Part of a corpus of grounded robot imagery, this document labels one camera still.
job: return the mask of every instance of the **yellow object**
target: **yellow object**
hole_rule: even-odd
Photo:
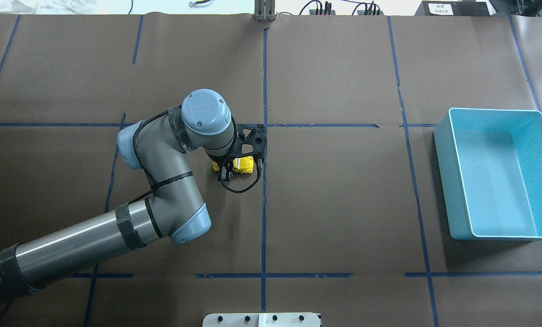
[[[251,174],[253,172],[254,166],[255,166],[255,161],[253,160],[252,155],[250,155],[249,157],[236,158],[235,160],[233,160],[234,173]],[[212,169],[215,172],[218,172],[220,170],[219,165],[217,165],[216,162],[212,163]]]

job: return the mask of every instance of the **blue joint cap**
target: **blue joint cap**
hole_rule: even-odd
[[[231,110],[221,95],[211,89],[197,89],[182,101],[182,120],[200,135],[217,135],[231,124]]]
[[[184,225],[172,233],[170,239],[175,244],[186,243],[206,233],[209,228],[211,228],[211,217],[208,215],[207,204],[203,203]]]
[[[132,145],[134,133],[138,127],[140,127],[140,124],[142,124],[142,120],[120,130],[118,133],[118,151],[122,155],[122,158],[124,158],[126,164],[132,169],[142,169],[142,167],[140,167],[140,162],[138,162],[138,158],[136,158],[136,155],[134,154],[134,146]]]

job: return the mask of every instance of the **black box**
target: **black box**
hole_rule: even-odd
[[[415,16],[489,16],[486,2],[423,1]]]

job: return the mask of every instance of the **white label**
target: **white label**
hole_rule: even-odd
[[[433,15],[453,16],[451,4],[429,4],[429,11]]]

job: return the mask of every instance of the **storage box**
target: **storage box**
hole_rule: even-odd
[[[542,240],[542,114],[451,108],[434,131],[451,236]]]

